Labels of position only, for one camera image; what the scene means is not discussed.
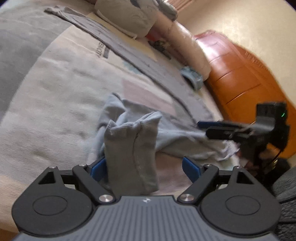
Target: bed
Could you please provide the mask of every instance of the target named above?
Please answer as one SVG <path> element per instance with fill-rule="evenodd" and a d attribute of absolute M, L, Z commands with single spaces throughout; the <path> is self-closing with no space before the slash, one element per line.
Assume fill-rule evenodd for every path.
<path fill-rule="evenodd" d="M 86 162 L 110 93 L 184 122 L 190 119 L 166 89 L 103 42 L 44 12 L 55 5 L 102 24 L 172 75 L 181 68 L 152 49 L 146 39 L 131 39 L 97 17 L 94 6 L 84 0 L 10 0 L 0 8 L 0 228 L 13 232 L 17 232 L 11 217 L 13 202 L 46 167 L 70 169 Z M 177 94 L 190 96 L 207 118 L 222 119 L 206 87 L 193 92 L 186 82 L 179 85 Z M 178 196 L 191 184 L 180 157 L 156 153 L 155 160 L 160 189 L 154 195 Z M 238 159 L 214 164 L 231 170 Z"/>

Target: wall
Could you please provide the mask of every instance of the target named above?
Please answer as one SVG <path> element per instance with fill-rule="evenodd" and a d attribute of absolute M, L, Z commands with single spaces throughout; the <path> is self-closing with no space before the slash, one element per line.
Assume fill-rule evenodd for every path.
<path fill-rule="evenodd" d="M 195 0 L 178 21 L 193 34 L 213 29 L 255 53 L 296 104 L 296 11 L 284 0 Z"/>

